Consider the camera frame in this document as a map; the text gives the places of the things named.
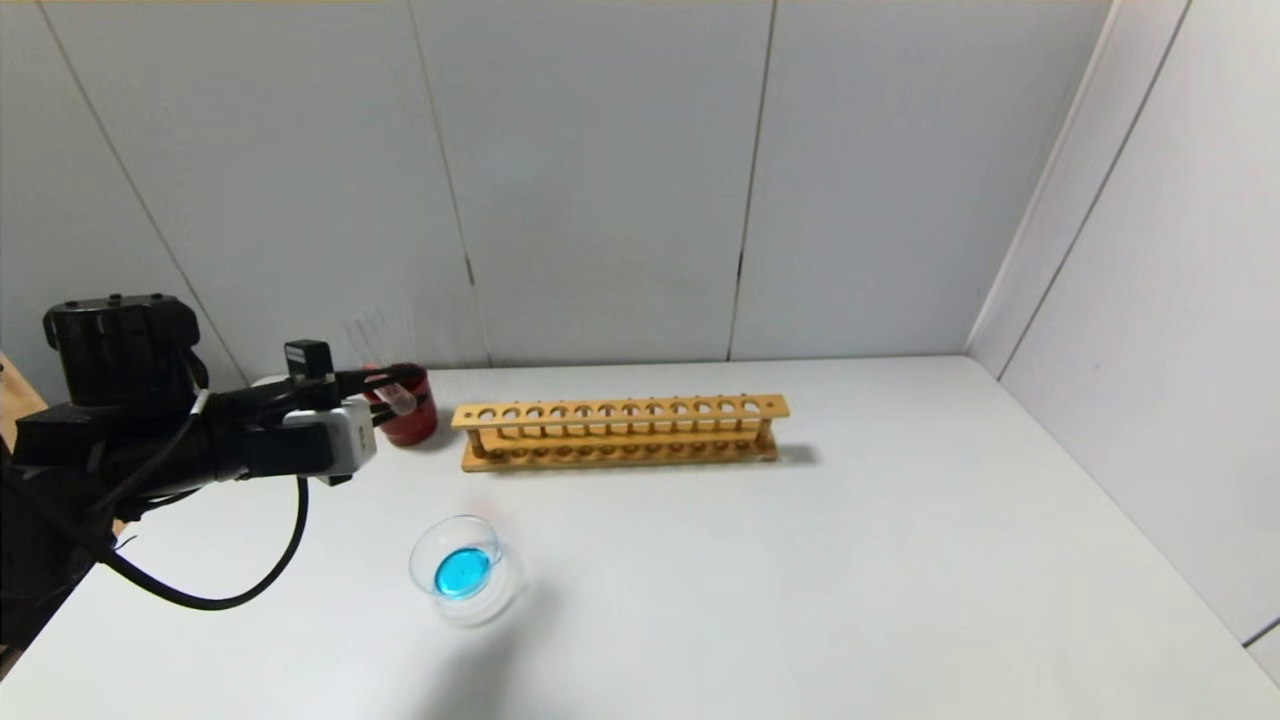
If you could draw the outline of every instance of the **wall seam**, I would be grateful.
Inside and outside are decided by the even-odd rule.
[[[99,115],[97,108],[93,106],[93,101],[88,96],[88,90],[84,87],[84,82],[81,79],[79,73],[76,70],[76,65],[72,64],[70,54],[67,53],[67,46],[63,45],[61,36],[58,35],[58,28],[54,27],[52,18],[49,17],[49,10],[45,8],[44,0],[36,0],[36,6],[40,8],[40,14],[45,19],[45,27],[49,28],[49,33],[54,38],[54,45],[58,47],[58,54],[63,58],[63,63],[67,65],[67,72],[72,76],[72,82],[76,83],[76,90],[79,92],[82,100],[84,100],[84,106],[88,108],[88,114],[93,118],[93,124],[97,126],[97,132],[101,135],[102,141],[106,142],[108,150],[110,150],[111,156],[115,159],[115,164],[120,168],[120,174],[124,176],[124,182],[129,184],[129,190],[133,192],[133,197],[138,201],[138,206],[142,208],[142,214],[146,215],[147,223],[151,229],[155,231],[156,238],[160,241],[160,246],[164,247],[165,254],[169,256],[169,261],[173,263],[175,270],[178,270],[178,277],[182,278],[184,286],[187,286],[187,292],[195,300],[196,306],[205,315],[205,320],[209,323],[209,329],[211,331],[214,340],[218,345],[223,347],[223,352],[227,354],[227,359],[230,360],[232,368],[236,369],[236,374],[246,386],[250,384],[248,375],[244,374],[244,369],[241,368],[236,355],[232,354],[230,347],[227,345],[227,340],[223,338],[223,333],[218,329],[218,323],[214,320],[212,315],[209,314],[209,309],[205,307],[204,300],[201,300],[200,293],[196,292],[196,286],[192,284],[191,278],[187,277],[187,272],[182,268],[178,261],[178,255],[173,251],[169,245],[169,240],[164,236],[164,231],[160,229],[160,223],[156,222],[155,215],[151,213],[151,208],[147,205],[146,199],[142,197],[142,191],[138,188],[138,183],[133,181],[133,176],[129,174],[128,167],[124,164],[124,158],[120,155],[119,149],[116,149],[115,142],[111,140],[111,135],[106,131],[106,124],[102,122],[102,117]]]
[[[1075,250],[1075,245],[1080,241],[1080,236],[1084,234],[1084,228],[1089,224],[1089,218],[1093,217],[1093,210],[1097,209],[1098,201],[1102,199],[1102,193],[1106,192],[1107,184],[1111,182],[1111,176],[1115,173],[1116,165],[1120,164],[1120,158],[1124,155],[1125,147],[1129,146],[1129,138],[1133,137],[1133,131],[1138,127],[1138,120],[1142,119],[1143,111],[1147,109],[1147,101],[1151,100],[1151,94],[1155,91],[1156,85],[1160,82],[1160,76],[1165,70],[1165,63],[1169,60],[1170,53],[1172,53],[1174,45],[1178,42],[1178,35],[1183,29],[1183,22],[1187,19],[1187,13],[1190,10],[1192,0],[1187,0],[1183,5],[1181,14],[1178,15],[1178,23],[1174,24],[1174,32],[1169,36],[1169,44],[1165,45],[1165,51],[1160,56],[1160,63],[1156,65],[1156,72],[1151,78],[1151,83],[1147,85],[1147,91],[1142,95],[1142,101],[1138,104],[1138,110],[1133,114],[1133,119],[1129,122],[1129,127],[1125,129],[1124,140],[1120,141],[1120,147],[1116,149],[1116,154],[1111,158],[1111,164],[1107,167],[1106,174],[1102,176],[1102,182],[1098,183],[1097,192],[1093,193],[1093,200],[1089,201],[1089,209],[1085,210],[1084,218],[1080,220],[1080,225],[1075,228],[1075,234],[1071,237],[1071,243],[1066,246],[1066,252],[1062,254],[1062,259],[1059,261],[1057,268],[1053,269],[1053,274],[1050,277],[1048,283],[1044,286],[1044,292],[1041,293],[1039,301],[1036,304],[1036,309],[1032,310],[1030,318],[1027,320],[1027,325],[1023,332],[1018,336],[1018,342],[1014,343],[1014,348],[1009,352],[1009,357],[1005,359],[1004,366],[1000,373],[996,374],[997,380],[1005,378],[1005,373],[1009,372],[1010,365],[1012,365],[1014,359],[1018,356],[1018,351],[1023,347],[1023,341],[1027,340],[1027,334],[1030,332],[1032,325],[1036,324],[1036,318],[1039,316],[1041,309],[1044,307],[1044,301],[1048,299],[1050,293],[1053,292],[1053,284],[1057,283],[1059,275],[1062,274],[1062,268],[1066,266],[1066,261],[1071,258],[1071,252]]]
[[[737,251],[737,278],[733,282],[733,309],[728,318],[728,347],[724,361],[733,359],[733,334],[737,331],[737,301],[742,295],[742,265],[746,263],[746,233],[751,224],[751,200],[755,192],[755,169],[760,158],[760,132],[764,128],[764,96],[769,91],[769,65],[773,63],[773,29],[778,22],[778,0],[769,4],[769,35],[764,44],[764,73],[760,78],[760,106],[755,113],[755,142],[751,145],[751,170],[746,178],[746,205],[742,209],[742,242]]]
[[[422,85],[426,87],[426,109],[431,115],[431,126],[435,129],[435,145],[440,149],[440,161],[444,164],[444,179],[449,186],[449,201],[453,204],[453,219],[458,227],[458,245],[462,247],[462,260],[466,264],[467,282],[471,283],[471,301],[476,309],[476,320],[480,323],[480,337],[484,340],[485,361],[490,368],[493,363],[493,348],[489,343],[489,328],[484,323],[484,311],[480,309],[480,290],[476,287],[475,266],[471,263],[471,254],[467,251],[467,238],[462,232],[462,210],[458,206],[458,191],[453,184],[453,168],[449,165],[449,151],[444,147],[444,128],[440,127],[440,117],[435,110],[435,95],[431,91],[431,73],[426,69],[426,51],[422,47],[422,33],[417,28],[417,13],[413,10],[415,0],[404,0],[408,5],[408,24],[413,28],[413,46],[417,49],[417,61],[422,68]]]

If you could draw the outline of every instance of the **wooden surface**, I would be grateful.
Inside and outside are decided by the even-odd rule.
[[[4,437],[5,445],[13,450],[18,438],[18,418],[40,413],[49,405],[4,352],[0,352],[0,364],[4,365],[4,370],[0,372],[0,437]]]

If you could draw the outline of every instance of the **petri dish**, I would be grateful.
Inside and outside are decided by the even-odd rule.
[[[408,574],[447,621],[483,625],[516,594],[517,573],[509,555],[483,518],[456,515],[422,533],[410,552]]]

